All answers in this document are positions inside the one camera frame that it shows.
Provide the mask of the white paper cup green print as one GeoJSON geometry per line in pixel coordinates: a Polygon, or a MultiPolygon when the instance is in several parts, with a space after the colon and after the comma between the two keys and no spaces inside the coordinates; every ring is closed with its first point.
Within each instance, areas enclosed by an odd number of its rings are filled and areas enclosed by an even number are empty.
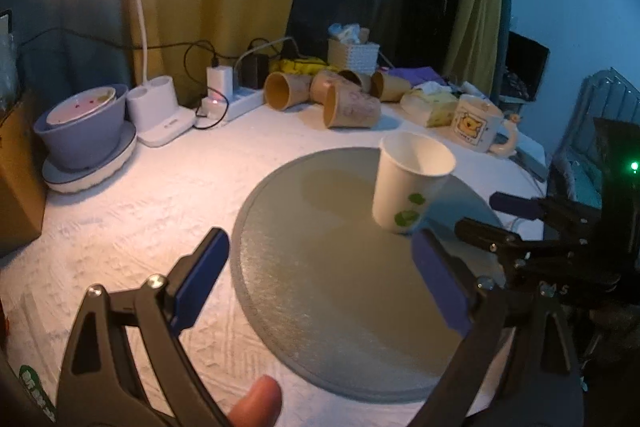
{"type": "Polygon", "coordinates": [[[372,200],[376,224],[398,234],[414,230],[456,167],[454,153],[425,134],[385,135],[372,200]]]}

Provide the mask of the rightmost brown paper cup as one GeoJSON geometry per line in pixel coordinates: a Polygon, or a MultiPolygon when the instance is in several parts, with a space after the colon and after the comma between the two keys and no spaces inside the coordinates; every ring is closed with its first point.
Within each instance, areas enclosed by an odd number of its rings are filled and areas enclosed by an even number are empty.
{"type": "Polygon", "coordinates": [[[411,90],[408,80],[387,74],[387,72],[375,72],[371,76],[370,95],[381,102],[396,103],[411,90]]]}

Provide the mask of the front brown floral paper cup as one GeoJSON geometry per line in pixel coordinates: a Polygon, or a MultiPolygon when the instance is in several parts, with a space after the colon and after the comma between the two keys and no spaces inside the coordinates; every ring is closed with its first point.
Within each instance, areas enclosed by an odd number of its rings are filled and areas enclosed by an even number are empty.
{"type": "Polygon", "coordinates": [[[377,98],[342,84],[334,84],[329,87],[324,101],[323,124],[329,129],[370,129],[378,124],[381,114],[381,102],[377,98]]]}

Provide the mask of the brown floral paper cup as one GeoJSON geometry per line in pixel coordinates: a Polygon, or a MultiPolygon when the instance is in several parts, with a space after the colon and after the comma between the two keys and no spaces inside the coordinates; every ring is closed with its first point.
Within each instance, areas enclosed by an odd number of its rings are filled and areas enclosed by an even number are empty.
{"type": "Polygon", "coordinates": [[[332,72],[329,69],[323,69],[314,75],[310,84],[310,99],[314,103],[324,104],[326,103],[326,96],[329,92],[329,87],[332,86],[350,86],[352,83],[337,72],[332,72]]]}
{"type": "Polygon", "coordinates": [[[370,129],[378,124],[381,114],[381,102],[377,98],[342,84],[334,84],[329,87],[324,101],[323,124],[329,129],[370,129]]]}

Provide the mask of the middle brown floral paper cup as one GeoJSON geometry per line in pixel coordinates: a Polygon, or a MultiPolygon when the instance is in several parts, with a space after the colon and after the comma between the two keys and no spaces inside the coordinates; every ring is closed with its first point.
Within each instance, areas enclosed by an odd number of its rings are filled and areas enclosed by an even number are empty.
{"type": "Polygon", "coordinates": [[[326,103],[326,96],[329,92],[329,87],[332,86],[350,86],[352,83],[337,72],[332,72],[329,69],[323,69],[314,75],[310,84],[310,99],[314,103],[324,104],[326,103]]]}

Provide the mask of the back left brown paper cup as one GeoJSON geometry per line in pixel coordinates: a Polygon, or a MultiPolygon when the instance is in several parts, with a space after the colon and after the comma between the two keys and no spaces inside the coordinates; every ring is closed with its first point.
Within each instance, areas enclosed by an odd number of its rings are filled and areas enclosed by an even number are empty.
{"type": "Polygon", "coordinates": [[[311,77],[308,75],[273,72],[265,81],[264,95],[266,104],[275,109],[291,108],[310,100],[311,77]]]}

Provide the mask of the round grey placemat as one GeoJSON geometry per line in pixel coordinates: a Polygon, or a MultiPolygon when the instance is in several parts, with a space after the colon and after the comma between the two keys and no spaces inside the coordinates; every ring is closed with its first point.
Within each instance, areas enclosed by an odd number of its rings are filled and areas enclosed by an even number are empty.
{"type": "Polygon", "coordinates": [[[460,337],[409,237],[372,218],[379,157],[322,150],[266,176],[235,221],[232,280],[250,326],[306,381],[363,402],[423,401],[460,337]]]}

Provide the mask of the white bear mug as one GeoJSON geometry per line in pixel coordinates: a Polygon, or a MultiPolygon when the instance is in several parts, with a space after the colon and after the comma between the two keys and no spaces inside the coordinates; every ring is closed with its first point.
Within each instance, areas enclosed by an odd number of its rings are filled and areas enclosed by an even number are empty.
{"type": "Polygon", "coordinates": [[[454,141],[477,153],[509,157],[518,145],[518,115],[506,116],[475,95],[460,96],[450,130],[454,141]]]}

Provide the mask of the black monitor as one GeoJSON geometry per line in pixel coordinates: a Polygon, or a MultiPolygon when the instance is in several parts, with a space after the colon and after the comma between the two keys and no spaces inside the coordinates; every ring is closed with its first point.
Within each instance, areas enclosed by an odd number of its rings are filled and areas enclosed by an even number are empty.
{"type": "Polygon", "coordinates": [[[539,42],[510,31],[500,94],[533,102],[537,96],[550,50],[539,42]]]}

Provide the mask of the yellow tissue pack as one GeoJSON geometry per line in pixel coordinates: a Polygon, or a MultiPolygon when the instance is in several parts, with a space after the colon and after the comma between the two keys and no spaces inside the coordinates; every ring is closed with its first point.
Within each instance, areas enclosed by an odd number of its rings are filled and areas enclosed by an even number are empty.
{"type": "Polygon", "coordinates": [[[454,119],[459,99],[450,92],[425,94],[414,89],[400,100],[409,119],[423,128],[448,127],[454,119]]]}

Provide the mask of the cardboard box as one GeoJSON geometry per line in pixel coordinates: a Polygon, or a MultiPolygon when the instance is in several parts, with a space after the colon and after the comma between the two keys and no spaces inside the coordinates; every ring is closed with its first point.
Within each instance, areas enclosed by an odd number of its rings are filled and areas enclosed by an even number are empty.
{"type": "Polygon", "coordinates": [[[38,103],[25,92],[1,121],[1,256],[40,236],[47,185],[41,176],[46,148],[32,131],[38,103]]]}

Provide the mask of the purple bowl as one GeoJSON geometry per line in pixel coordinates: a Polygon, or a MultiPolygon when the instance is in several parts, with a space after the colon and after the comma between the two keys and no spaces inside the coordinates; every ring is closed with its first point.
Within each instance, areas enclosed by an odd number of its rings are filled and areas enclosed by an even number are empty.
{"type": "Polygon", "coordinates": [[[128,87],[121,83],[107,86],[116,89],[116,98],[96,112],[70,124],[50,127],[46,123],[49,109],[32,125],[56,168],[80,171],[99,166],[136,135],[125,118],[128,87]]]}

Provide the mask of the pink inner bowl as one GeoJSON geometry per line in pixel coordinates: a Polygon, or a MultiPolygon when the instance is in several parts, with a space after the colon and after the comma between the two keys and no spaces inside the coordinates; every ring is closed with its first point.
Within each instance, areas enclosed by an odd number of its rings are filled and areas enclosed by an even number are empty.
{"type": "Polygon", "coordinates": [[[70,124],[110,104],[115,98],[116,89],[111,86],[82,91],[53,107],[46,118],[46,123],[50,127],[70,124]]]}

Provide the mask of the white plastic basket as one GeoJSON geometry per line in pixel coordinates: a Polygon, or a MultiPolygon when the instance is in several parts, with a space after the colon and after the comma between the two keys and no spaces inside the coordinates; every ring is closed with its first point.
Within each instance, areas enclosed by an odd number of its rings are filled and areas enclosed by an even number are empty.
{"type": "Polygon", "coordinates": [[[341,43],[328,41],[328,63],[338,69],[350,69],[371,75],[378,68],[378,52],[376,43],[341,43]]]}

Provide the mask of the white power strip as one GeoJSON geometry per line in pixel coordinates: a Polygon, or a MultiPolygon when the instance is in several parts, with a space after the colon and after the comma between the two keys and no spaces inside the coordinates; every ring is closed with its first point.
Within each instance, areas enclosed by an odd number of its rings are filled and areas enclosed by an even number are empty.
{"type": "Polygon", "coordinates": [[[239,88],[232,95],[224,98],[221,94],[209,91],[202,98],[200,106],[195,111],[196,127],[208,129],[217,124],[228,124],[264,104],[264,91],[239,88]]]}

